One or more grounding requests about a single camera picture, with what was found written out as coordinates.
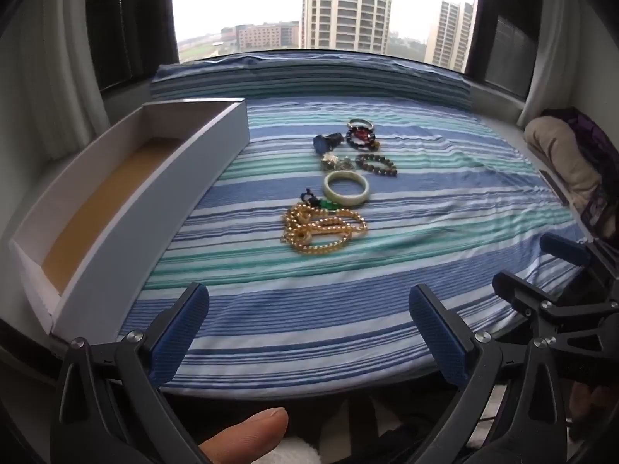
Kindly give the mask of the person's right hand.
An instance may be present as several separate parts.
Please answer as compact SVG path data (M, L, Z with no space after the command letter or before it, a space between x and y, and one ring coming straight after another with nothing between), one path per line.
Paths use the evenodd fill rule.
M614 394L606 387L589 387L575 381L571 387L569 412L573 424L591 415L594 408L607 408L614 403Z

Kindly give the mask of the person's left hand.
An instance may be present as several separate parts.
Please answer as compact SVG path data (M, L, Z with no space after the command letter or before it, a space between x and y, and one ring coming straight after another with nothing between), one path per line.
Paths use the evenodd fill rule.
M272 451L289 424L284 408L270 408L199 444L212 463L253 463Z

